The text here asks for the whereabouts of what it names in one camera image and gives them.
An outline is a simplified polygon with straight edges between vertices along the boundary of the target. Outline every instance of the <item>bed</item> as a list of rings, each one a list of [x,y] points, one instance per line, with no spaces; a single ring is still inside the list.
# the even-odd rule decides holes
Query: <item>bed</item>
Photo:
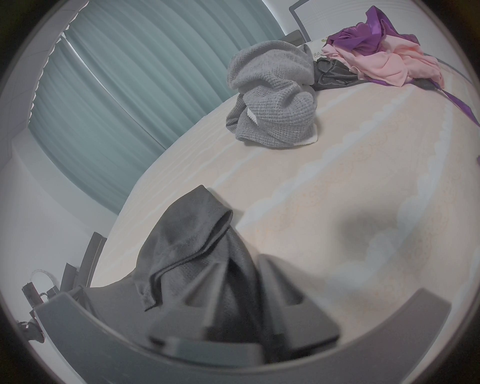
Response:
[[[441,67],[445,90],[480,116],[470,82]],[[341,326],[340,343],[374,328],[421,287],[451,302],[435,355],[479,287],[478,127],[440,93],[360,84],[317,92],[318,142],[272,150],[227,131],[235,98],[138,180],[91,285],[131,272],[166,208],[203,184],[233,209],[232,225],[254,261],[266,253],[287,262]]]

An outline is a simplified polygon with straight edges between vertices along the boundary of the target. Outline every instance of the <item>curtain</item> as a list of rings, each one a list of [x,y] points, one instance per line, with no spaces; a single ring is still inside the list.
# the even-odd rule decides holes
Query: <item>curtain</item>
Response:
[[[282,36],[262,0],[90,0],[49,58],[29,129],[118,213],[165,149],[234,94],[232,56]]]

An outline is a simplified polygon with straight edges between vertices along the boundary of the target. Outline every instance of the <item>purple strap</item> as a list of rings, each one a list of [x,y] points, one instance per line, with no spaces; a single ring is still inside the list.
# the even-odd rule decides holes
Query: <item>purple strap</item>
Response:
[[[367,23],[342,29],[328,37],[326,44],[335,45],[347,51],[356,50],[363,56],[383,51],[381,42],[385,35],[396,36],[419,44],[415,35],[400,35],[388,17],[377,7],[371,6],[366,12]]]
[[[391,84],[383,80],[372,79],[371,77],[368,77],[368,76],[365,76],[365,78],[375,84],[391,86]],[[440,85],[437,82],[433,81],[432,79],[429,79],[429,80],[435,86],[435,88],[437,88],[439,91],[442,91],[445,94],[445,96],[447,96],[452,101],[452,103],[454,103],[457,107],[459,107],[463,111],[463,113],[465,113],[470,118],[470,120],[472,120],[475,124],[477,124],[480,127],[480,123],[478,122],[477,118],[473,114],[472,109],[467,104],[465,104],[458,97],[455,97],[451,93],[443,90],[442,87],[440,87]]]

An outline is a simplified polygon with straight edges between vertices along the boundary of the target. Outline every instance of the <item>pink garment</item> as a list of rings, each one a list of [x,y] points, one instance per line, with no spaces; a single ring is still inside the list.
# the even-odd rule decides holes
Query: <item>pink garment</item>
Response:
[[[345,64],[359,79],[365,79],[367,75],[399,87],[411,79],[432,79],[444,88],[445,82],[437,59],[425,56],[420,45],[386,35],[382,47],[385,52],[363,56],[355,50],[349,52],[327,44],[322,48],[322,53],[330,60]]]

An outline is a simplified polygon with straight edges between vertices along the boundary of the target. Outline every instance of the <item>black garment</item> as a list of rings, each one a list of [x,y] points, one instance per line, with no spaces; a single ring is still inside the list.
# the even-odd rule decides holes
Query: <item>black garment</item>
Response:
[[[368,83],[368,80],[359,80],[356,74],[350,72],[348,67],[338,60],[319,58],[313,63],[313,70],[315,82],[312,88],[315,91]]]
[[[163,310],[210,263],[228,261],[215,341],[258,342],[258,278],[245,245],[230,226],[233,213],[203,185],[162,215],[142,246],[135,270],[101,288],[84,288],[80,303],[131,341],[148,346],[147,332]]]

